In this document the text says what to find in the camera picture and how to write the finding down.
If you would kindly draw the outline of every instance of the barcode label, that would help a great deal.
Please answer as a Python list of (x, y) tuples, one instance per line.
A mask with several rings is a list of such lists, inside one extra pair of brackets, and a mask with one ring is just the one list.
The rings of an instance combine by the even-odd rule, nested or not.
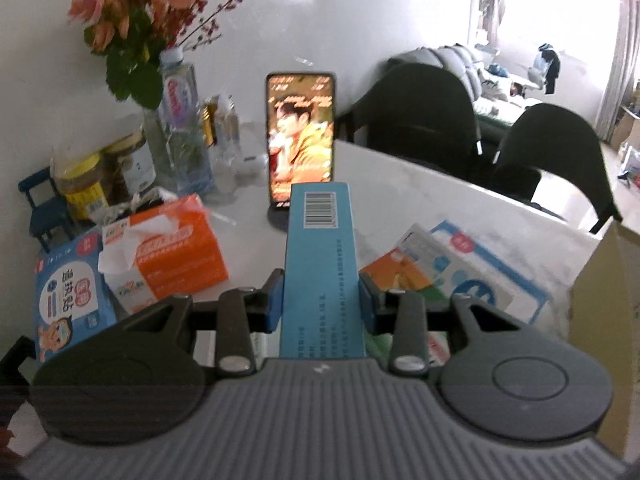
[(337, 229), (338, 211), (335, 192), (305, 193), (305, 229)]

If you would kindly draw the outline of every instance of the orange box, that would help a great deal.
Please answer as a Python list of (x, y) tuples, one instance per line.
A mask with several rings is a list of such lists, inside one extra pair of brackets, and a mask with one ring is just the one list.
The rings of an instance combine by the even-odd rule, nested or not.
[(191, 195), (102, 229), (98, 270), (125, 310), (133, 314), (228, 279), (209, 215)]

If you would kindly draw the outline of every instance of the man in yellow jacket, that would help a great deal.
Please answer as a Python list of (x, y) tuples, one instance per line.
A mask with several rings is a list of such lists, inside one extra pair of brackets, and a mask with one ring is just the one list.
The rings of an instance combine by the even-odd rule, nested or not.
[(333, 128), (311, 122), (313, 103), (302, 95), (290, 95), (276, 104), (278, 130), (287, 139), (283, 164), (275, 182), (296, 184), (331, 179)]

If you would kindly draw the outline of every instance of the phone screen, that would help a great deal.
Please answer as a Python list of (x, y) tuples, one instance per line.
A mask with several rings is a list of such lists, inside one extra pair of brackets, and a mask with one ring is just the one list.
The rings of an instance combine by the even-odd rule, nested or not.
[(276, 207), (289, 207), (292, 184), (332, 179), (334, 91), (331, 74), (268, 76), (269, 181)]

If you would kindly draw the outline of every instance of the metal screw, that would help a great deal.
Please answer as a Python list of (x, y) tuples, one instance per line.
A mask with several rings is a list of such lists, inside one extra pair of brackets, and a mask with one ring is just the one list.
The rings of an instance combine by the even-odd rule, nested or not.
[(394, 365), (401, 372), (421, 372), (426, 368), (425, 362), (416, 355), (401, 355), (396, 357)]
[(220, 359), (220, 368), (230, 374), (245, 372), (251, 367), (251, 361), (241, 355), (228, 355)]

